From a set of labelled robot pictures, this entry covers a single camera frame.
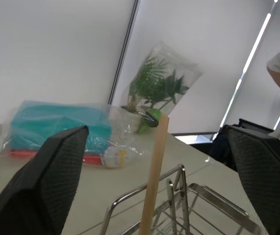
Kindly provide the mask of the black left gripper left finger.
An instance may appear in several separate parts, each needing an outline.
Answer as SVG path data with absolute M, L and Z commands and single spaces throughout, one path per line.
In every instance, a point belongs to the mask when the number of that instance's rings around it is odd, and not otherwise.
M 61 131 L 0 193 L 0 235 L 61 235 L 77 192 L 89 128 Z

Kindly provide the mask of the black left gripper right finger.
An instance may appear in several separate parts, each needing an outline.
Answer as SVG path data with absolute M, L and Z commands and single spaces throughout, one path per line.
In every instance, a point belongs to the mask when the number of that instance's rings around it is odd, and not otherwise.
M 226 131 L 242 186 L 269 235 L 280 235 L 280 140 L 229 126 Z

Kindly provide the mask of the wooden chopstick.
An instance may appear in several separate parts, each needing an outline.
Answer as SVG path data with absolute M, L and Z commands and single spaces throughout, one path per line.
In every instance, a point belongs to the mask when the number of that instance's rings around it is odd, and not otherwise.
M 163 157 L 166 145 L 169 117 L 162 114 L 159 125 L 156 129 L 154 146 L 147 182 L 146 194 L 140 220 L 138 235 L 150 235 L 151 223 L 155 211 L 156 196 L 159 186 L 160 173 L 163 164 Z

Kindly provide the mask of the black office chair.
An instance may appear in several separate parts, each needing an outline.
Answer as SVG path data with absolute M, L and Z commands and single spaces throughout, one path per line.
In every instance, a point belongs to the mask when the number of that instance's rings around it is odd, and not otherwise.
M 264 134 L 270 134 L 274 132 L 274 129 L 270 129 L 253 122 L 239 119 L 238 124 L 233 124 L 234 127 L 241 127 L 244 129 L 258 131 Z M 234 162 L 234 157 L 230 148 L 230 144 L 227 137 L 227 127 L 228 125 L 224 125 L 218 132 L 218 135 L 213 140 L 208 155 L 224 164 L 228 168 L 237 172 L 236 164 Z

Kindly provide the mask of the teal box in plastic bag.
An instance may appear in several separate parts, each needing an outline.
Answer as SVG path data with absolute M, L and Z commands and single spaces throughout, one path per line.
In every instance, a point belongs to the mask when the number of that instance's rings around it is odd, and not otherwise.
M 1 154 L 19 159 L 33 158 L 50 136 L 77 126 L 87 126 L 83 162 L 103 165 L 102 156 L 112 140 L 110 107 L 104 104 L 58 104 L 25 101 L 10 119 Z

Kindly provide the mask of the green plastic toy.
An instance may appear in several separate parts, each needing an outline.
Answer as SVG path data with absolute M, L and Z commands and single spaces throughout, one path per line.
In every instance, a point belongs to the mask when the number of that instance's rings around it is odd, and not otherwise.
M 159 109 L 149 108 L 144 115 L 142 115 L 139 134 L 144 134 L 149 128 L 155 128 L 159 125 L 163 112 Z

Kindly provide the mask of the potted plant in plastic wrap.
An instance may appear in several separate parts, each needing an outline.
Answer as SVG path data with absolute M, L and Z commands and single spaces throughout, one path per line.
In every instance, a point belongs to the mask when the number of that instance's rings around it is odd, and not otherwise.
M 149 108 L 170 114 L 201 75 L 196 63 L 163 42 L 156 44 L 120 99 L 120 107 L 130 113 L 130 129 L 139 134 L 142 115 Z

